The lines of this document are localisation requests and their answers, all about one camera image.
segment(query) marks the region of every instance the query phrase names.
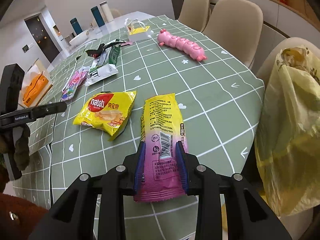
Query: chair backrest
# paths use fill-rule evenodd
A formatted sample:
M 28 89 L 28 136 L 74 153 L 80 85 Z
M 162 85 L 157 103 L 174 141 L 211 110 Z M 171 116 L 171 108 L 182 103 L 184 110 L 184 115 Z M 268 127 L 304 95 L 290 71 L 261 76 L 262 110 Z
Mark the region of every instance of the chair backrest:
M 260 39 L 263 13 L 247 0 L 219 0 L 203 31 L 214 42 L 250 66 Z
M 110 11 L 114 18 L 122 16 L 121 12 L 118 9 L 110 9 Z
M 300 45 L 306 46 L 315 56 L 320 58 L 320 49 L 318 49 L 315 45 L 313 45 L 310 41 L 304 40 L 302 38 L 292 37 L 288 38 L 284 41 L 281 41 L 269 54 L 269 56 L 266 58 L 262 66 L 259 68 L 256 77 L 260 78 L 264 82 L 264 86 L 267 87 L 269 78 L 271 75 L 271 71 L 273 68 L 273 65 L 276 60 L 277 54 L 282 49 L 287 48 L 294 48 L 298 47 Z
M 184 0 L 178 21 L 202 32 L 210 16 L 209 0 Z

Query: barcode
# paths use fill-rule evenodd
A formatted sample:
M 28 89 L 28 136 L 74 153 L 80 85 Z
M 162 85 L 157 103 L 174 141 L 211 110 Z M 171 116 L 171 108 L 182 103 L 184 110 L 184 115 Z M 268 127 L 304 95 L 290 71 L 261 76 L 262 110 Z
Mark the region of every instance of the barcode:
M 160 132 L 161 153 L 160 159 L 171 157 L 170 154 L 170 135 Z

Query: ceiling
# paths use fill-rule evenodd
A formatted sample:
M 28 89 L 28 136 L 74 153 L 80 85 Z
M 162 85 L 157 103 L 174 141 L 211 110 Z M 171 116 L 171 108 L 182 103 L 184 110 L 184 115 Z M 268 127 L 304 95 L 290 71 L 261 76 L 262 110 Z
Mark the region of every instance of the ceiling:
M 31 16 L 44 7 L 44 0 L 13 0 L 0 21 L 0 28 L 14 20 Z

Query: brown plush toy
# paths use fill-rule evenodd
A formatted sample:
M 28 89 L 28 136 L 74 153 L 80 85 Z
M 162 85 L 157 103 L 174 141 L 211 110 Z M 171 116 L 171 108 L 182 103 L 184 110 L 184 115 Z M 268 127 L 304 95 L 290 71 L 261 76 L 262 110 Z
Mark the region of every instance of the brown plush toy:
M 28 200 L 0 193 L 0 239 L 27 240 L 47 212 Z
M 25 124 L 23 126 L 23 133 L 21 137 L 17 140 L 15 145 L 14 160 L 20 171 L 23 171 L 30 162 L 29 157 L 29 137 L 30 129 Z M 9 182 L 9 175 L 4 163 L 3 153 L 8 152 L 8 146 L 5 138 L 0 134 L 0 192 L 4 191 L 5 185 Z

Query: doorway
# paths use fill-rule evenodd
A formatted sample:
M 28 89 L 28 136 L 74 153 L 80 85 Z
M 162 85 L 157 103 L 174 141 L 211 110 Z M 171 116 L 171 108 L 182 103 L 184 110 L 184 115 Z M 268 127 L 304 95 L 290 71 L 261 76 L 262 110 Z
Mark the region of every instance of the doorway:
M 25 20 L 25 22 L 37 45 L 49 62 L 52 63 L 59 51 L 44 28 L 39 16 Z

